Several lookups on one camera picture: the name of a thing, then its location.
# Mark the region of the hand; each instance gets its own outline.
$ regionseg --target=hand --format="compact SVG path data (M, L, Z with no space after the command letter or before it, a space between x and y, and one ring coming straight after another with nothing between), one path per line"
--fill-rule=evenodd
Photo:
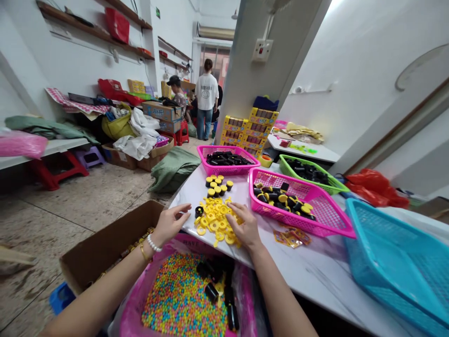
M151 234L151 240L157 247L162 247L178 234L189 218L190 213L187 211L191 208L192 204L182 204L161 212L158 224Z
M237 203L228 203L227 205L244 221L241 225L239 225L232 215L226 214L226 218L228 219L235 235L248 248L248 250L257 250L262 246L262 241L259 236L256 218L246 205Z

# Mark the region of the window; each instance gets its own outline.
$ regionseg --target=window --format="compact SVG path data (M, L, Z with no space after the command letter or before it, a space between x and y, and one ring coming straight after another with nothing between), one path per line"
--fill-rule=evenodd
M204 61L211 59L213 63L212 76L217 79L218 85L224 88L230 52L231 50L228 48L201 46L200 76L204 74Z

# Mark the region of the blue jeans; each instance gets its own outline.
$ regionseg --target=blue jeans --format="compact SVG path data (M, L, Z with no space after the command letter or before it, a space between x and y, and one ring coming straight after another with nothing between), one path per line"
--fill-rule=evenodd
M198 139L209 139L210 124L212 122L212 111L198 109L198 117L196 119L196 137ZM206 130L204 130L204 118L206 118Z

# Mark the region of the purple plastic stool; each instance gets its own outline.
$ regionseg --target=purple plastic stool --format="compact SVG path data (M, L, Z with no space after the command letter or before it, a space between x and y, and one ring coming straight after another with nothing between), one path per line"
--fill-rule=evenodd
M96 154L98 159L86 162L84 157L87 156L88 154ZM98 151L96 146L92 146L89 151L82 151L82 150L75 151L75 156L78 158L78 161L81 163L81 165L84 166L86 169L88 169L93 165L105 163L103 156L101 155L100 151Z

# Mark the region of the pearl bracelet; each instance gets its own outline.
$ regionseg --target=pearl bracelet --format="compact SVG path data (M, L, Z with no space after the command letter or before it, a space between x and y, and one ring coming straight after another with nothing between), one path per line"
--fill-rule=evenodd
M159 248L158 246L156 246L156 245L154 244L153 241L151 241L151 234L148 235L148 236L146 237L146 240L147 240L148 243L150 244L150 247L153 248L153 250L154 250L156 253L159 253L159 252L162 251L162 248Z

